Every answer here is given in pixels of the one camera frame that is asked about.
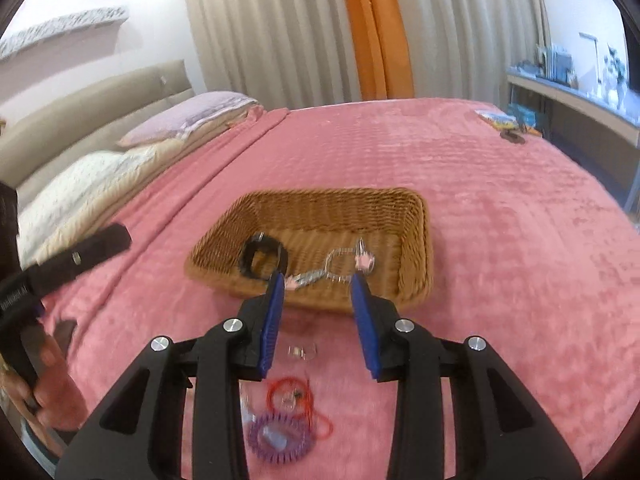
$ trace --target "red cord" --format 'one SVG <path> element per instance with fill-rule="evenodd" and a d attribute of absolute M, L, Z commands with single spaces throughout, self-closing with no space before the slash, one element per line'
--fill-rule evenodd
<path fill-rule="evenodd" d="M 334 424 L 331 420 L 323 415 L 322 413 L 316 412 L 314 409 L 314 394 L 311 391 L 311 385 L 309 379 L 303 381 L 302 379 L 298 379 L 296 377 L 284 377 L 274 383 L 269 385 L 269 389 L 267 391 L 267 410 L 271 413 L 276 413 L 281 410 L 277 410 L 274 403 L 273 397 L 279 391 L 286 386 L 286 392 L 294 392 L 299 391 L 300 397 L 296 399 L 296 407 L 302 404 L 302 413 L 294 413 L 294 418 L 306 418 L 307 423 L 309 424 L 309 428 L 315 433 L 316 439 L 325 440 L 329 438 L 334 432 Z M 316 430 L 315 420 L 320 420 L 326 426 L 326 432 L 320 434 Z"/>

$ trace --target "pink bedspread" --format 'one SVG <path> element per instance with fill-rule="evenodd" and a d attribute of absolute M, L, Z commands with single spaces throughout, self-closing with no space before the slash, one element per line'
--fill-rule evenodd
<path fill-rule="evenodd" d="M 153 336 L 201 336 L 236 312 L 239 300 L 191 282 L 182 266 L 239 196 L 405 186 L 429 204 L 436 257 L 434 291 L 410 316 L 439 337 L 484 335 L 589 472 L 640 398 L 640 237 L 587 173 L 544 140 L 502 140 L 478 107 L 434 99 L 276 110 L 167 171 L 116 216 L 132 250 L 50 309 L 49 324 L 78 319 L 70 366 L 89 406 Z M 287 357 L 290 345 L 312 343 L 315 360 Z M 285 312 L 270 377 L 305 374 L 334 435 L 295 465 L 249 453 L 252 479 L 383 479 L 396 391 L 370 379 L 353 319 Z M 251 389 L 258 406 L 263 389 Z"/>

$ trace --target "metal bolt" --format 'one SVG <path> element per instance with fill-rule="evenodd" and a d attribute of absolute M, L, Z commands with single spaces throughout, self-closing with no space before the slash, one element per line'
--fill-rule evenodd
<path fill-rule="evenodd" d="M 227 332 L 238 332 L 239 330 L 242 330 L 242 321 L 237 318 L 227 319 L 222 327 Z"/>
<path fill-rule="evenodd" d="M 476 351 L 482 351 L 486 348 L 486 341 L 477 335 L 469 338 L 469 348 Z"/>
<path fill-rule="evenodd" d="M 396 330 L 398 330 L 398 332 L 406 334 L 412 332 L 414 328 L 414 322 L 409 319 L 398 319 L 398 321 L 396 321 Z"/>
<path fill-rule="evenodd" d="M 151 342 L 151 349 L 154 352 L 161 352 L 162 350 L 166 350 L 168 346 L 169 346 L 169 340 L 167 338 L 165 338 L 164 336 L 156 337 Z"/>

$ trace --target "blue gripper pad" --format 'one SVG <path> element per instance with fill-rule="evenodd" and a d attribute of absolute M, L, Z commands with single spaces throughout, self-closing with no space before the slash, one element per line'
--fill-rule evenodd
<path fill-rule="evenodd" d="M 273 365 L 273 355 L 276 351 L 278 341 L 278 330 L 280 329 L 280 318 L 282 317 L 282 306 L 284 304 L 284 277 L 278 273 L 275 287 L 269 298 L 267 316 L 262 327 L 262 338 L 260 340 L 260 362 L 258 370 L 264 379 L 267 372 Z"/>
<path fill-rule="evenodd" d="M 380 342 L 371 319 L 369 305 L 367 304 L 369 296 L 369 287 L 364 277 L 357 274 L 354 275 L 351 280 L 351 304 L 358 326 L 358 334 L 360 335 L 360 345 L 362 346 L 367 369 L 371 372 L 371 377 L 378 380 L 382 371 Z"/>

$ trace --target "wicker basket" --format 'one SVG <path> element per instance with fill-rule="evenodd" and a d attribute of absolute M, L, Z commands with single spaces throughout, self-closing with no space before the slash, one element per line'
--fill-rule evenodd
<path fill-rule="evenodd" d="M 429 213 L 415 192 L 393 189 L 258 191 L 240 198 L 200 240 L 185 270 L 194 280 L 244 298 L 265 291 L 264 282 L 240 275 L 244 242 L 257 232 L 282 241 L 289 252 L 287 275 L 321 269 L 331 250 L 355 247 L 362 237 L 376 265 L 371 291 L 402 308 L 423 300 L 433 285 Z M 254 269 L 268 276 L 274 256 L 257 254 Z M 331 271 L 351 274 L 354 259 L 336 258 Z M 320 280 L 287 291 L 287 304 L 351 313 L 347 283 Z"/>

